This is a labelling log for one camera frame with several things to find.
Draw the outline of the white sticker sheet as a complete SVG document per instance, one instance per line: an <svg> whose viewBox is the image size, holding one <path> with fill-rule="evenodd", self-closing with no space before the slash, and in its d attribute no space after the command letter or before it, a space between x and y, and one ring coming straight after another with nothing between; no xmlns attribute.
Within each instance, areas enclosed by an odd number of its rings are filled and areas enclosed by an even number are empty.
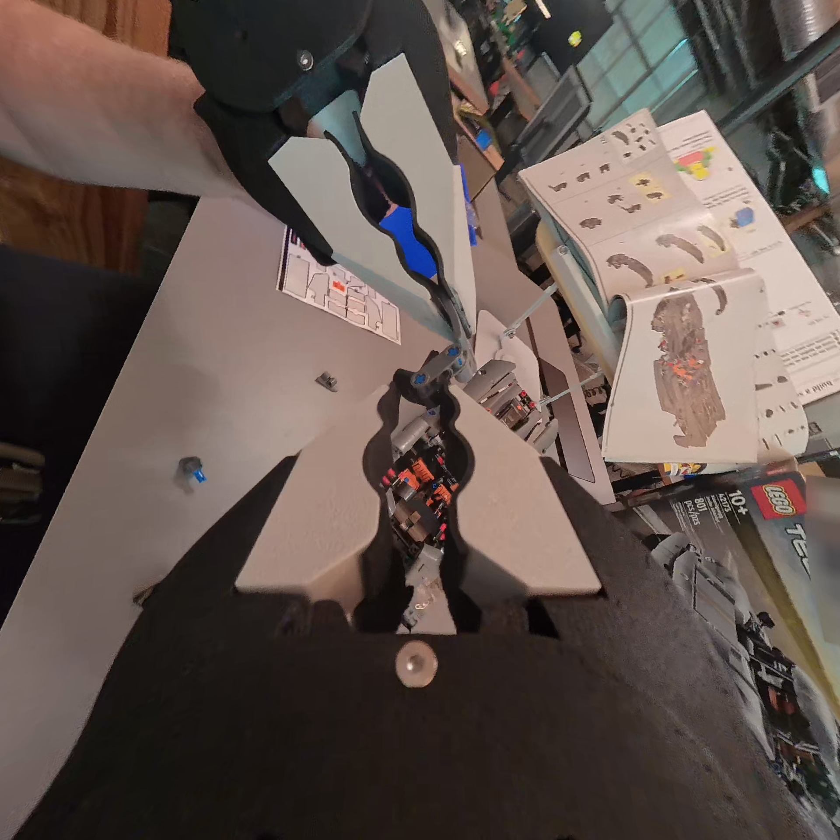
<svg viewBox="0 0 840 840"><path fill-rule="evenodd" d="M342 322L402 342L398 308L342 266L321 265L290 227L282 239L276 288Z"/></svg>

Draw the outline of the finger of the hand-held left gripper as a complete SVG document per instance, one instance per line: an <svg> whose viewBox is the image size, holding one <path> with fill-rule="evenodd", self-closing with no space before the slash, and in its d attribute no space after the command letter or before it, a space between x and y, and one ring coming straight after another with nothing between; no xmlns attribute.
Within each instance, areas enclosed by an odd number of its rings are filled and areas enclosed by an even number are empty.
<svg viewBox="0 0 840 840"><path fill-rule="evenodd" d="M394 175L407 195L399 202L411 207L414 237L434 259L438 307L448 308L456 333L473 338L476 280L464 179L405 53L372 71L357 125L371 159Z"/></svg>
<svg viewBox="0 0 840 840"><path fill-rule="evenodd" d="M385 157L408 191L412 230L433 253L432 279L411 269L405 248L362 207L360 176L332 136L292 138L269 164L327 243L333 261L401 314L446 340L469 344L469 235L461 170L445 151L399 141L404 162Z"/></svg>

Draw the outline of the pale booklet stand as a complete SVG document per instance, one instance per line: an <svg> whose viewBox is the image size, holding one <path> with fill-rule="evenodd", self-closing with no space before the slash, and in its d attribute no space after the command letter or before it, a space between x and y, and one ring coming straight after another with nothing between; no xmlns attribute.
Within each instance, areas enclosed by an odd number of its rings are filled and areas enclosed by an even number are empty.
<svg viewBox="0 0 840 840"><path fill-rule="evenodd" d="M543 308L555 312L553 297L559 295L579 327L584 347L597 363L607 394L616 396L621 341L607 319L603 300L579 265L574 247L563 241L556 223L543 218L534 227L532 245L549 272L551 282L545 288L519 269L508 227L483 230L472 249L480 307L492 312L504 330L517 334L526 322L535 327Z"/></svg>

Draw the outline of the building instruction booklet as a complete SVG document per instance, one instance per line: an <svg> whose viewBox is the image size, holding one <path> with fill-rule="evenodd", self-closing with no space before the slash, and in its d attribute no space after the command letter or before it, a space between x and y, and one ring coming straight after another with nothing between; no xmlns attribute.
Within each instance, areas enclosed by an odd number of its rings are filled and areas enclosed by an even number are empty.
<svg viewBox="0 0 840 840"><path fill-rule="evenodd" d="M602 455L724 469L805 453L838 312L703 111L648 110L521 173L623 327Z"/></svg>

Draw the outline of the toy car set box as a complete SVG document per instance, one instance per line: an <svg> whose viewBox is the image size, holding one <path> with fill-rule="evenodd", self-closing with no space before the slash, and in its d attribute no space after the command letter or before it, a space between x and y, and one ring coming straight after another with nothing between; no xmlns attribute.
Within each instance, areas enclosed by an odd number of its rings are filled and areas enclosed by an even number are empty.
<svg viewBox="0 0 840 840"><path fill-rule="evenodd" d="M822 640L796 469L700 476L616 516L709 626L771 769L820 838L838 838L838 648Z"/></svg>

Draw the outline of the person's left forearm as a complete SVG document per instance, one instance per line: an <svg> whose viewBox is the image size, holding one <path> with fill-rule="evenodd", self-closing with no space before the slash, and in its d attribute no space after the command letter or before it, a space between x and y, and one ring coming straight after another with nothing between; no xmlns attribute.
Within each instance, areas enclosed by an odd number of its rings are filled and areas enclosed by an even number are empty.
<svg viewBox="0 0 840 840"><path fill-rule="evenodd" d="M194 103L190 67L57 11L1 2L1 152L69 182L255 203Z"/></svg>

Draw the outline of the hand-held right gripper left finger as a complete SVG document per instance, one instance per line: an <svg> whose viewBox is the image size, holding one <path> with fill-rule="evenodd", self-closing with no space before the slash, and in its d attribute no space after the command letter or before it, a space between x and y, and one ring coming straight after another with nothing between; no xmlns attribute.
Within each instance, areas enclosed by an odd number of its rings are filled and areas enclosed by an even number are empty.
<svg viewBox="0 0 840 840"><path fill-rule="evenodd" d="M238 574L245 594L299 595L338 603L350 616L364 596L362 555L380 527L381 498L364 452L385 428L382 385L337 417L299 452Z"/></svg>

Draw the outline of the blue plastic bin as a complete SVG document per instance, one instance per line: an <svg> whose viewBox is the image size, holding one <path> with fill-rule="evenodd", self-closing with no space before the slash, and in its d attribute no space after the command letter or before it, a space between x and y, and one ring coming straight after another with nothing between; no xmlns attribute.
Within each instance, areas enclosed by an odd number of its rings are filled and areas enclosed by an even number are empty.
<svg viewBox="0 0 840 840"><path fill-rule="evenodd" d="M465 168L461 163L458 164L458 168L460 170L465 197L469 243L475 247L478 244L478 239L481 237L479 219L470 200ZM414 270L428 279L436 277L437 268L434 257L429 249L422 245L415 236L413 214L408 206L390 203L389 209L379 225L394 235L397 243L402 247L407 266L410 270Z"/></svg>

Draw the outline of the small toy brick beam subassembly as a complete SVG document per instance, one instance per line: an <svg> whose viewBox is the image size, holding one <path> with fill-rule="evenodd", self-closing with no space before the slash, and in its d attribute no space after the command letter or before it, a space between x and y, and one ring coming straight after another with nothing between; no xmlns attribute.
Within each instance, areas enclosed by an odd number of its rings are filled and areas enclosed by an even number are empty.
<svg viewBox="0 0 840 840"><path fill-rule="evenodd" d="M425 362L419 371L435 378L438 391L452 379L462 384L469 383L477 373L476 359L469 347L450 344Z"/></svg>

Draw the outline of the grey toy brick car model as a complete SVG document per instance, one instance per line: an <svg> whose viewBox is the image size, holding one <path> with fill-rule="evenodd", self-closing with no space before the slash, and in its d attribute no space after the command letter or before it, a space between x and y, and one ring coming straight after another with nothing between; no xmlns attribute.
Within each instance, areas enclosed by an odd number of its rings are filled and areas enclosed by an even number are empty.
<svg viewBox="0 0 840 840"><path fill-rule="evenodd" d="M557 422L518 380L512 360L483 364L465 386L481 408L546 455L557 437ZM459 479L447 456L448 434L440 416L439 392L431 392L423 411L392 436L393 466L381 480L394 547L402 559L412 597L397 628L399 634L455 631L445 604L439 567L448 533L448 510Z"/></svg>

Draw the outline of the black office chair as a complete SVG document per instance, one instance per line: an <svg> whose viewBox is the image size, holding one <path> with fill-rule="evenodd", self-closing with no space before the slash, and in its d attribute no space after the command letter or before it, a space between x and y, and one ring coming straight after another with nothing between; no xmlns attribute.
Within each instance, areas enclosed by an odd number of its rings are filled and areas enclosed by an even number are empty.
<svg viewBox="0 0 840 840"><path fill-rule="evenodd" d="M524 167L536 165L560 151L588 118L592 95L577 66L571 66L518 135L515 145Z"/></svg>

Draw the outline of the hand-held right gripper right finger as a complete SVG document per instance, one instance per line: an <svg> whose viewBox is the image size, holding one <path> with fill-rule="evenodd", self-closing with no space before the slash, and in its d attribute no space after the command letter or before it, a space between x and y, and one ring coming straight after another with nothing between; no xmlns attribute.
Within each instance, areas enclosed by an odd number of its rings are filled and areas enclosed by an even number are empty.
<svg viewBox="0 0 840 840"><path fill-rule="evenodd" d="M455 621L534 599L598 595L602 582L552 479L559 466L458 387L443 387L448 506L443 590Z"/></svg>

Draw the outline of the black computer monitor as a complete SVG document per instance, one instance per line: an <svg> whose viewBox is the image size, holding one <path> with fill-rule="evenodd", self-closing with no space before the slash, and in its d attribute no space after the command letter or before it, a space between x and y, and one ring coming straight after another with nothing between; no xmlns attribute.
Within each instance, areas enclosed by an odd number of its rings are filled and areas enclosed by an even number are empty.
<svg viewBox="0 0 840 840"><path fill-rule="evenodd" d="M559 73L575 67L613 25L604 1L527 1L532 44Z"/></svg>

